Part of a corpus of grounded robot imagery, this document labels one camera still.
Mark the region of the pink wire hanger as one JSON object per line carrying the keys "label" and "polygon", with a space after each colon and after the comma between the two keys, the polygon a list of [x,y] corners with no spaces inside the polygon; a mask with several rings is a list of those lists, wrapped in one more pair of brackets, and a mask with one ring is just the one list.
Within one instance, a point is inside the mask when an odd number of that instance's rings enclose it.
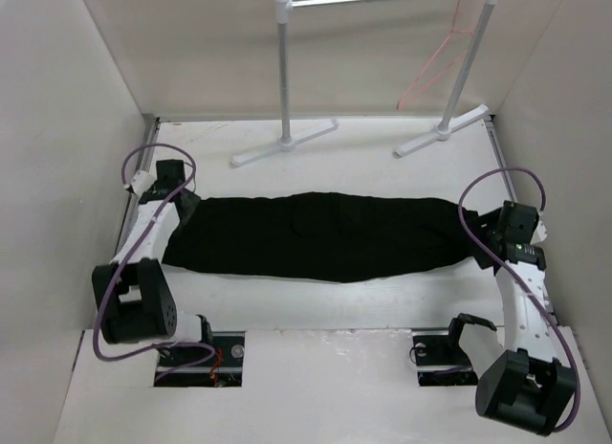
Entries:
{"label": "pink wire hanger", "polygon": [[468,49],[465,49],[463,52],[451,58],[448,62],[441,62],[445,51],[456,40],[467,37],[472,38],[475,34],[475,28],[462,28],[460,25],[462,1],[463,0],[456,1],[454,14],[446,37],[427,60],[418,75],[399,96],[396,102],[397,111],[403,111],[409,104],[415,102],[417,98],[422,96],[429,88],[443,78],[448,71],[467,54]]}

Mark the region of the black trousers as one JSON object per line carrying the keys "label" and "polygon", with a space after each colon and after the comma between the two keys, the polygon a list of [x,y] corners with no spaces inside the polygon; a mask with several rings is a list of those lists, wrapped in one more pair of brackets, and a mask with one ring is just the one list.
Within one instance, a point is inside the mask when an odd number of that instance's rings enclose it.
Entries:
{"label": "black trousers", "polygon": [[209,198],[170,238],[165,265],[203,274],[350,283],[459,263],[471,241],[456,204],[307,192]]}

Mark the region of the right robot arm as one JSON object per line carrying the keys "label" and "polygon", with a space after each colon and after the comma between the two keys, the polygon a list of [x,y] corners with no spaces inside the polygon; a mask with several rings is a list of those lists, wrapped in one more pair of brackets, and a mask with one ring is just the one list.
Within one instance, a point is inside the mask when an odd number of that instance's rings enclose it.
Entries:
{"label": "right robot arm", "polygon": [[553,343],[555,324],[544,308],[546,259],[536,245],[539,214],[507,201],[469,224],[478,265],[491,268],[500,291],[503,329],[461,313],[443,349],[454,363],[470,362],[478,383],[479,416],[540,436],[550,435],[579,388]]}

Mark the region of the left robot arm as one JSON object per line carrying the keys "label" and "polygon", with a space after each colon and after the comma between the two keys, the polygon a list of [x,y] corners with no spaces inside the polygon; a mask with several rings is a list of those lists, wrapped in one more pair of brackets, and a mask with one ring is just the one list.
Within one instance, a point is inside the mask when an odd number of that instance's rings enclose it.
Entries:
{"label": "left robot arm", "polygon": [[136,220],[110,263],[92,273],[100,330],[109,344],[182,343],[194,366],[214,355],[207,319],[179,311],[162,269],[169,240],[186,226],[200,198],[185,188],[186,163],[161,160],[156,174],[139,171],[128,189],[139,197]]}

